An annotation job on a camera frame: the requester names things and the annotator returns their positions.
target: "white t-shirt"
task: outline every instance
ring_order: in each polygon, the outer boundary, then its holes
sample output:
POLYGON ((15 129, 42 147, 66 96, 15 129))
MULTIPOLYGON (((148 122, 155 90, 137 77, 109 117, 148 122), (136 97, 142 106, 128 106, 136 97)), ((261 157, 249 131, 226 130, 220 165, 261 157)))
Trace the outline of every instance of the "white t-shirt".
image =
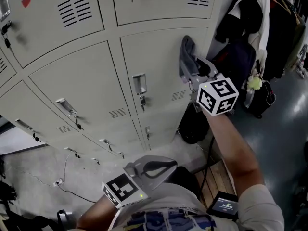
POLYGON ((248 188, 239 198, 237 222, 209 216, 189 190, 161 184, 150 199, 124 207, 112 231, 283 231, 281 209, 264 185, 248 188))

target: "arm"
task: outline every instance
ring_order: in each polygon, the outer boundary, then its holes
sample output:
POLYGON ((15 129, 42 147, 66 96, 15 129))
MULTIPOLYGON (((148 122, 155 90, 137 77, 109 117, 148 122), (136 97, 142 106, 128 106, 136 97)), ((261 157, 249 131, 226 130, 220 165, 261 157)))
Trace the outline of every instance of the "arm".
POLYGON ((225 115, 211 116, 203 111, 217 145, 234 179, 238 197, 249 187, 264 184, 256 156, 225 115))
POLYGON ((108 230, 118 209, 104 195, 77 222, 77 229, 86 231, 108 230))

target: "blue floor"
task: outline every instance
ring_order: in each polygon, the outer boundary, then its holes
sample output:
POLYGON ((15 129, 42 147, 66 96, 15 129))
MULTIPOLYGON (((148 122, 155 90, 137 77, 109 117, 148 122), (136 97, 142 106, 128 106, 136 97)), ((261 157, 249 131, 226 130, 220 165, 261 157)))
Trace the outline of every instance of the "blue floor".
POLYGON ((256 153, 265 183, 282 209, 285 230, 289 230, 295 219, 292 194, 306 166, 308 78, 301 79, 294 71, 273 80, 271 87, 277 100, 262 119, 239 107, 232 121, 256 153))

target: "small screen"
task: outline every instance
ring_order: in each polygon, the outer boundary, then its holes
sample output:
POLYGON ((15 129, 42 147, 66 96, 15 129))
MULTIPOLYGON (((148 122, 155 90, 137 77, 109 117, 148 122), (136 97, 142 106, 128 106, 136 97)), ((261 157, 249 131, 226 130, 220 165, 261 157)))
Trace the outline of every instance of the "small screen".
POLYGON ((212 209, 226 214, 235 215, 238 209, 238 203, 235 201, 218 198, 212 209))

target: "locker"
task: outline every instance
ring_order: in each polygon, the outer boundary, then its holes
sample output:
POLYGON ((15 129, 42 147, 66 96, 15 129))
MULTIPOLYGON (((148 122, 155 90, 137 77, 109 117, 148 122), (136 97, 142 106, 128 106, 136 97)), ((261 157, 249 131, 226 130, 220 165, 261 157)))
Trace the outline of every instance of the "locker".
POLYGON ((11 48, 25 67, 49 51, 103 30, 97 0, 8 0, 11 48))
POLYGON ((67 136, 64 139, 51 141, 50 145, 60 150, 66 149, 74 155, 76 152, 80 157, 86 156, 87 158, 96 158, 99 161, 109 161, 119 158, 82 134, 75 134, 67 136))
POLYGON ((181 102, 191 93, 188 84, 179 77, 179 54, 182 38, 192 37, 196 52, 205 43, 207 28, 178 28, 138 33, 121 38, 123 52, 138 114, 143 114, 141 97, 145 97, 144 112, 149 113, 181 102), (145 93, 139 95, 140 84, 145 93))
POLYGON ((178 120, 186 103, 170 106, 151 115, 139 118, 144 141, 148 148, 171 143, 177 130, 178 120))
POLYGON ((122 152, 124 155, 143 152, 143 147, 131 119, 96 128, 89 134, 100 141, 104 148, 109 149, 110 146, 113 152, 122 152))
POLYGON ((9 61, 4 56, 3 52, 0 50, 0 88, 15 74, 16 71, 13 69, 9 61))
POLYGON ((211 18, 214 0, 114 0, 119 25, 166 18, 211 18))
POLYGON ((107 42, 63 57, 29 76, 37 87, 69 118, 71 109, 84 130, 93 130, 129 117, 107 42))
POLYGON ((0 98, 0 114, 31 135, 35 131, 36 136, 41 139, 49 140, 77 133, 47 107, 23 81, 0 98))

